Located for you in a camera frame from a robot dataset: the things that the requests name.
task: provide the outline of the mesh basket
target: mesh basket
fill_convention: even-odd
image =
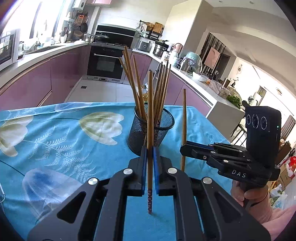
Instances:
[[[148,112],[148,104],[145,104],[145,111]],[[142,146],[147,145],[147,122],[137,115],[136,108],[134,110],[135,117],[128,135],[128,147],[136,155],[141,155]],[[154,126],[153,145],[159,146],[169,129],[175,124],[174,117],[166,109],[163,109],[159,126]]]

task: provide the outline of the metal rivet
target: metal rivet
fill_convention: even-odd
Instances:
[[[98,183],[98,179],[93,177],[93,178],[89,179],[88,183],[89,183],[89,185],[95,185]]]
[[[168,169],[168,173],[170,173],[170,174],[175,174],[175,173],[177,173],[177,169],[171,167],[171,168]]]
[[[212,183],[212,179],[209,177],[205,177],[202,181],[204,184],[211,184]]]
[[[126,168],[126,169],[123,170],[123,173],[124,173],[125,175],[129,175],[129,174],[132,174],[132,173],[133,173],[133,170],[130,169],[130,168]]]

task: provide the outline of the wooden cutting board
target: wooden cutting board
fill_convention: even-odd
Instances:
[[[152,31],[156,32],[156,33],[159,33],[159,34],[162,34],[163,29],[164,29],[164,25],[162,25],[161,23],[156,22]]]

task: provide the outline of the pink sleeve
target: pink sleeve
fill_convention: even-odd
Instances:
[[[279,208],[274,209],[271,217],[262,225],[268,230],[271,235],[271,240],[275,240],[277,236],[284,230],[292,216],[296,211],[296,205],[285,210]]]

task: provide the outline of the clear plastic container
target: clear plastic container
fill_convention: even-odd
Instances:
[[[230,91],[223,87],[220,83],[215,80],[211,80],[210,88],[223,99],[226,99],[228,95],[230,95]]]

